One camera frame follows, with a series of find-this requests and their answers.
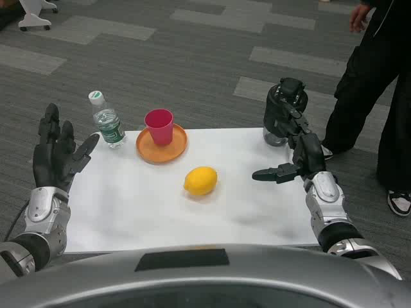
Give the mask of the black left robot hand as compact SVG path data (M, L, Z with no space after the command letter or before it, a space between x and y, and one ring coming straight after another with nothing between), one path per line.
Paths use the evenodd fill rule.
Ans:
M74 177L91 160L100 136L90 135L80 146L74 141L70 121L60 124L58 107L48 105L39 124L39 143L33 152L33 175L37 187L57 187L70 191Z

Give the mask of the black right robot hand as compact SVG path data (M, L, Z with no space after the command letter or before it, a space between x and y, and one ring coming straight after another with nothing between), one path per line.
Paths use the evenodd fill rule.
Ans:
M302 179L326 170L325 159L318 136L307 119L292 104L281 99L267 99L264 125L276 137L287 139L293 150L292 162L255 171L252 179L278 184Z

